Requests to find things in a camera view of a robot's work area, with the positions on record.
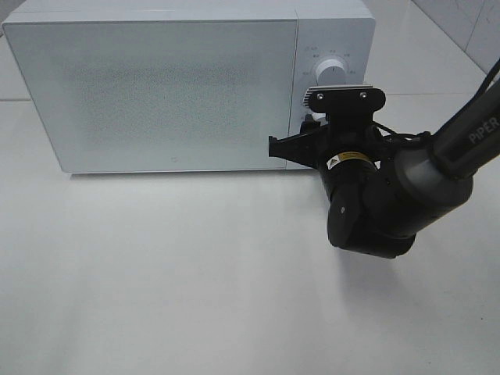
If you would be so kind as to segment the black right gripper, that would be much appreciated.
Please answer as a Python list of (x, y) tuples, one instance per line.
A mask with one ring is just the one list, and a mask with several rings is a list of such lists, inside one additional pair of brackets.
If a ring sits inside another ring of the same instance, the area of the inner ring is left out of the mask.
[(376, 87), (320, 92), (306, 107), (313, 113), (325, 113), (325, 124), (305, 115), (299, 134), (268, 137), (268, 156), (318, 170), (339, 152), (362, 152), (377, 138), (373, 114), (385, 103), (386, 94)]

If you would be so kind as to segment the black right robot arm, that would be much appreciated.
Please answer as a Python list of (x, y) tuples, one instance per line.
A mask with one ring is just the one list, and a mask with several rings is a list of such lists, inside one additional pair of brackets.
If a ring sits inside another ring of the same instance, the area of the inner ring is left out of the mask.
[(499, 154), (499, 67), (434, 133), (399, 133), (373, 115), (386, 101), (369, 85), (316, 86), (298, 135), (280, 155), (318, 171), (330, 203), (327, 237), (338, 248), (393, 259), (416, 235), (471, 196), (474, 174)]

